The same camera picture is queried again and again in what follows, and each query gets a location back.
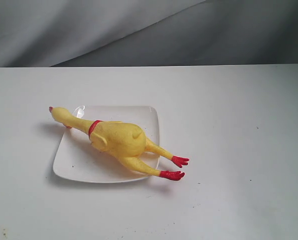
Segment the white square plate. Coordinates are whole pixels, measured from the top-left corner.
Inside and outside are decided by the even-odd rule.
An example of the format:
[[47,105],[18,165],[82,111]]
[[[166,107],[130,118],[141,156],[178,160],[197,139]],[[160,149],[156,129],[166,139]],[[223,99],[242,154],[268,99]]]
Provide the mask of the white square plate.
[[54,159],[54,173],[86,183],[124,183],[159,176],[159,122],[151,106],[80,106],[51,110],[69,126]]

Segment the yellow rubber chicken toy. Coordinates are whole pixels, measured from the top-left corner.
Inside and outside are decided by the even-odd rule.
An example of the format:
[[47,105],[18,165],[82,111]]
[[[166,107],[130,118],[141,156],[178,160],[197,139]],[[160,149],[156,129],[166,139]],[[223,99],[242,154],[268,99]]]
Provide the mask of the yellow rubber chicken toy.
[[179,181],[185,176],[181,171],[154,169],[140,160],[141,154],[149,152],[172,161],[179,168],[188,165],[189,162],[188,158],[175,156],[156,145],[136,124],[80,119],[63,107],[51,106],[49,111],[56,122],[85,133],[92,147],[113,156],[129,170],[172,181]]

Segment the grey fabric backdrop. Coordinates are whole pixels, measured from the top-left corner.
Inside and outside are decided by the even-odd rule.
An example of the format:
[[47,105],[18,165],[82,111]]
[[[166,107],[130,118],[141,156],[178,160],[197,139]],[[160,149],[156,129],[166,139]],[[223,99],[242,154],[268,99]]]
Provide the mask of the grey fabric backdrop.
[[0,67],[298,64],[298,0],[0,0]]

